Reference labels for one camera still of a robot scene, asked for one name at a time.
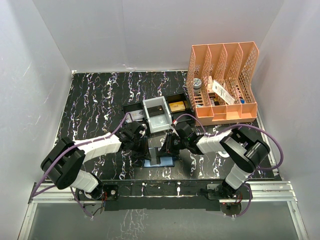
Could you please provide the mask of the blue card holder wallet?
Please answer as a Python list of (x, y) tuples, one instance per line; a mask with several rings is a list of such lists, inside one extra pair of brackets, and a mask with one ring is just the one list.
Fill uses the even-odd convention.
[(143, 163), (144, 168), (164, 168), (164, 167), (174, 167), (175, 166), (175, 157), (163, 156), (160, 158), (160, 162), (154, 165), (150, 164), (150, 160), (145, 159)]

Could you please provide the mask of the white plastic bin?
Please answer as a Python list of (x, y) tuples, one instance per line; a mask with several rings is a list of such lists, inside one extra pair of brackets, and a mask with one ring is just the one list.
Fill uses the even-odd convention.
[(164, 96), (143, 100), (142, 106), (151, 134), (170, 129), (172, 115)]

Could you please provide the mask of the white VIP card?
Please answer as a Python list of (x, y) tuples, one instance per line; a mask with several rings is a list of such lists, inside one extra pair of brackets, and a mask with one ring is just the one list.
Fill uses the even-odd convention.
[(126, 118), (127, 123), (132, 121), (141, 122), (144, 119), (144, 111), (142, 109), (130, 111), (129, 115)]

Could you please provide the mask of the dark grey striped card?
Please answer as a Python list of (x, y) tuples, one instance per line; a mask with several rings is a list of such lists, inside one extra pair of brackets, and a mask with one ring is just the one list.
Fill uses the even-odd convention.
[(162, 115), (165, 113), (162, 105), (149, 107), (147, 111), (150, 117)]

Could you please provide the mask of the black tray with gold card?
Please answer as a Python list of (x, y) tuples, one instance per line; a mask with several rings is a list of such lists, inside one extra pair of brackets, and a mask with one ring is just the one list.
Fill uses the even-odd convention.
[(179, 118), (178, 122), (186, 122), (187, 124), (194, 126), (195, 120), (189, 116), (194, 116), (194, 111), (188, 96), (184, 92), (167, 95), (165, 97), (166, 103), (169, 107), (172, 122), (179, 116), (185, 114)]

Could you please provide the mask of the orange desk file organizer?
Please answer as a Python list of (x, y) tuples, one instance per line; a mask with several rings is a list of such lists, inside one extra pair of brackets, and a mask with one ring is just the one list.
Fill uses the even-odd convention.
[[(250, 123), (256, 120), (258, 104), (251, 89), (259, 57), (255, 42), (193, 45), (190, 51), (186, 86), (196, 125)], [(193, 80), (202, 80), (199, 94), (193, 92)], [(228, 105), (212, 90), (213, 80), (235, 99)]]

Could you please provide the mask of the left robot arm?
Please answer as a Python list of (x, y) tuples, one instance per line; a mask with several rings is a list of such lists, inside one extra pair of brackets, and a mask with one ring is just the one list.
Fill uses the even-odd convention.
[(146, 125), (133, 121), (87, 140), (73, 141), (64, 137), (42, 161), (40, 168), (59, 190), (75, 188), (97, 200), (103, 195), (104, 184), (93, 173), (82, 170), (82, 165), (121, 151), (131, 151), (137, 158), (148, 156)]

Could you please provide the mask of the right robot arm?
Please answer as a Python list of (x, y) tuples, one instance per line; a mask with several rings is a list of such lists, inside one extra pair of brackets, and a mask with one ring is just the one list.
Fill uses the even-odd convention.
[(253, 174), (260, 163), (270, 153), (269, 145), (256, 137), (257, 132), (266, 132), (255, 126), (236, 124), (214, 135), (207, 132), (196, 133), (186, 122), (173, 124), (173, 130), (166, 135), (158, 151), (162, 156), (178, 156), (181, 150), (189, 150), (195, 155), (226, 152), (234, 162), (222, 183), (206, 192), (221, 198), (233, 199), (241, 192), (241, 186)]

